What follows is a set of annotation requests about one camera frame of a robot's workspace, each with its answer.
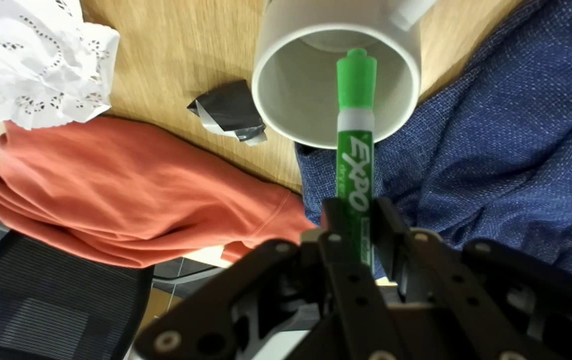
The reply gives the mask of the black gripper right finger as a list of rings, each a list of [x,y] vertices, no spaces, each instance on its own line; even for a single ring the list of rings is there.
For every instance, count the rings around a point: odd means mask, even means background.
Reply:
[[[427,316],[456,360],[572,360],[572,275],[493,241],[451,251],[411,228],[391,201],[373,204],[373,234],[400,302]]]

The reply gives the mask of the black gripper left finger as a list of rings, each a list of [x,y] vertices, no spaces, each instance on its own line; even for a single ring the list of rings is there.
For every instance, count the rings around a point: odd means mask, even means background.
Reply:
[[[309,243],[269,241],[215,276],[135,348],[144,360],[251,360],[307,306],[318,310],[291,360],[404,360],[370,271],[358,262],[348,206],[324,202],[324,228]]]

